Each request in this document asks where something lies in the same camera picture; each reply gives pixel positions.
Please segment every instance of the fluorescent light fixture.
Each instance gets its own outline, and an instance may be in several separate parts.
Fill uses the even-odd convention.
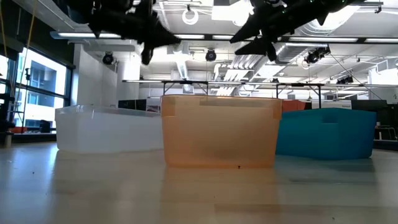
[[[398,38],[368,38],[365,40],[366,43],[398,43]]]
[[[286,43],[288,47],[328,47],[328,44]]]
[[[209,84],[240,85],[241,82],[209,82]]]
[[[246,83],[247,85],[276,85],[278,83]]]
[[[160,80],[125,80],[130,83],[162,83]]]
[[[294,42],[350,42],[358,41],[358,38],[348,37],[290,37],[290,41]]]
[[[205,38],[204,35],[195,35],[195,34],[175,34],[176,37],[180,39],[198,39],[202,40]]]
[[[95,38],[95,35],[92,33],[67,33],[67,32],[61,32],[58,33],[60,37],[66,37],[66,38]],[[120,35],[117,34],[100,34],[100,38],[115,38],[119,39]]]
[[[215,40],[230,40],[232,37],[232,35],[213,35]]]

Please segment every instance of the pillar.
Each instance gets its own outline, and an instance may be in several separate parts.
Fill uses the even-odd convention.
[[[139,80],[141,59],[134,55],[130,60],[118,63],[117,98],[119,100],[138,100],[139,84],[125,83],[123,80]]]

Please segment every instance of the white translucent plastic bin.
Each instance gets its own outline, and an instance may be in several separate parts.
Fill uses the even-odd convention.
[[[162,118],[158,113],[98,106],[55,110],[57,144],[79,153],[163,149]]]

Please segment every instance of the security camera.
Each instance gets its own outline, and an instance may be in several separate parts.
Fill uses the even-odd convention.
[[[214,49],[208,49],[206,54],[206,61],[214,62],[217,58],[217,54]]]
[[[106,52],[104,58],[102,58],[102,62],[105,65],[112,65],[114,62],[114,57],[112,52]]]

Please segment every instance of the plastic storage bin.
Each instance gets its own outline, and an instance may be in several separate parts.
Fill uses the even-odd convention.
[[[180,167],[269,167],[282,102],[266,98],[162,97],[166,163]]]
[[[372,155],[376,113],[325,108],[282,114],[277,154],[314,159]]]
[[[56,109],[55,120],[60,150],[92,153],[163,148],[159,113],[69,106]]]

